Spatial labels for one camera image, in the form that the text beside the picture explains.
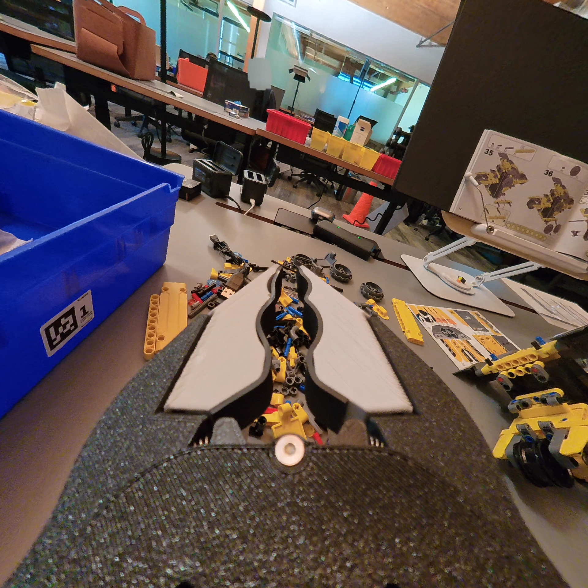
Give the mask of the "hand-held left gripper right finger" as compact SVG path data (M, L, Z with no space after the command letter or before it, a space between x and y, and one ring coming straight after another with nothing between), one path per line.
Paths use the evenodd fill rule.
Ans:
M297 284L312 339L305 397L318 423L339 432L349 418L413 413L370 317L308 268L299 269Z

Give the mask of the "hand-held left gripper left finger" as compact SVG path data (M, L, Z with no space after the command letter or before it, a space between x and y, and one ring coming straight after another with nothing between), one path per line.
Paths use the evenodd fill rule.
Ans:
M210 314L166 399L166 412L250 423L269 406L273 384L267 337L276 324L282 277L282 269L272 265Z

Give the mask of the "pile of toy building pieces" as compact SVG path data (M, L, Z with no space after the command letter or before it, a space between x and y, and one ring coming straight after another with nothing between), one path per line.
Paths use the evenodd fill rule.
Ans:
M216 235L209 236L213 248L225 255L225 268L233 268L240 275L245 272L243 284L247 281L251 272L261 272L265 267L258 266L248 262L243 256L231 250L226 242L219 240ZM270 430L277 422L278 408L286 403L294 405L296 402L302 407L303 401L301 394L308 392L306 389L306 356L305 353L310 348L313 337L311 337L303 323L303 308L301 306L297 285L299 269L308 268L311 272L317 274L321 280L329 285L329 278L325 276L324 270L336 262L336 254L329 253L324 259L317 260L306 254L295 254L285 258L283 261L273 261L284 270L283 285L278 302L272 307L273 314L270 316L270 326L272 330L266 336L270 345L270 374L272 378L273 390L272 400L269 408L264 410L263 415L254 420L249 427L248 435L260 439L265 430ZM299 428L304 428L303 437L313 439L317 444L323 445L320 437L319 427L312 424L312 419L306 420L306 424L300 424ZM376 424L371 422L367 425L369 434L369 443L375 447L385 447L385 439L381 435L380 429ZM192 445L209 444L209 437L212 435L212 424L203 421L196 432Z

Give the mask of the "yellow toy vehicle model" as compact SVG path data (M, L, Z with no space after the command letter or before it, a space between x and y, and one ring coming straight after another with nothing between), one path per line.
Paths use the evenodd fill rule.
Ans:
M587 326L491 356L456 374L497 385L514 415L493 450L533 485L587 486Z

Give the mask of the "yellow grey sticker sheet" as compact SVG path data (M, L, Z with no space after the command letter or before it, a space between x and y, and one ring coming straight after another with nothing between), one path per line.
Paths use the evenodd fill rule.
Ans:
M426 330L458 370L484 362L491 355L519 350L478 311L407 304L420 327Z

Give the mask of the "black power hub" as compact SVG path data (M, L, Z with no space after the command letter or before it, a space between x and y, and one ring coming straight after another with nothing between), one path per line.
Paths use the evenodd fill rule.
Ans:
M380 248L374 240L349 232L327 220L321 220L313 226L313 236L363 260L377 258L380 253Z

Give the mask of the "orange traffic cone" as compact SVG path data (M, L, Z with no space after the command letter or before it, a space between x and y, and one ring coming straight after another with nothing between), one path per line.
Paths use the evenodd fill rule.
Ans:
M342 218L352 226L369 229L370 227L366 222L366 218L370 212L372 201L372 195L365 192L362 193L352 211L349 214L342 215Z

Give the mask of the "blue plastic bin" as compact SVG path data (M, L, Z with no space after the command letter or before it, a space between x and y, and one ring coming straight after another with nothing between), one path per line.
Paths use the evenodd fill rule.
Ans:
M1 415L162 266L183 177L1 112Z

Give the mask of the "black slotted charger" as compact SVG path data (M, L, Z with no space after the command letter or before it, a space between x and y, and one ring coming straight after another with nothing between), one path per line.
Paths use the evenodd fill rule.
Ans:
M263 173L245 169L240 201L250 204L253 199L256 206L261 206L267 187L266 176Z

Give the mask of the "black charger case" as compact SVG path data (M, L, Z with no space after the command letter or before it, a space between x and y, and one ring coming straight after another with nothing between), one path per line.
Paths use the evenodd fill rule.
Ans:
M213 198L229 195L233 176L239 173L243 154L219 141L211 159L194 159L193 179L201 183L202 192Z

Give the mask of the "white cardboard box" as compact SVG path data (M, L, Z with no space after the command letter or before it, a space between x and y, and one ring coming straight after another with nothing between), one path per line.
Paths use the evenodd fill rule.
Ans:
M348 141L357 145L365 145L371 138L373 129L378 121L359 116L355 123L349 126L350 136Z

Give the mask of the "open instruction booklet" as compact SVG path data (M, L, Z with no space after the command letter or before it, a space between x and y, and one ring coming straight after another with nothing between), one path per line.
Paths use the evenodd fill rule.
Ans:
M587 164L486 129L450 212L587 261Z

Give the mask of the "black monitor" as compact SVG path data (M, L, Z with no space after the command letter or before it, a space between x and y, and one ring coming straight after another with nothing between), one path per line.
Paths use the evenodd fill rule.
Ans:
M247 73L218 61L210 61L203 99L224 107L226 100L253 109L256 91L249 86Z

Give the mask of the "white plastic bag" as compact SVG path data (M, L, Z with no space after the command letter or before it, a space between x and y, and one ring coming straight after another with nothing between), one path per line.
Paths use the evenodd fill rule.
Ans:
M65 90L55 83L53 88L37 89L34 95L23 86L1 75L1 109L31 121L60 130L112 151L139 159L139 156L107 130Z

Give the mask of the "tripod light stand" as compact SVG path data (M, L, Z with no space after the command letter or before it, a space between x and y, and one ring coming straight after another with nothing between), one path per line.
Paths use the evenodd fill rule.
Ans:
M293 65L289 69L289 73L293 74L293 78L297 83L295 93L294 93L293 99L292 99L292 104L290 107L288 107L290 114L293 115L295 112L295 102L296 102L296 97L298 95L299 86L300 86L300 84L304 84L307 80L310 81L311 78L308 74L308 70L305 69L304 67L299 66L299 65Z

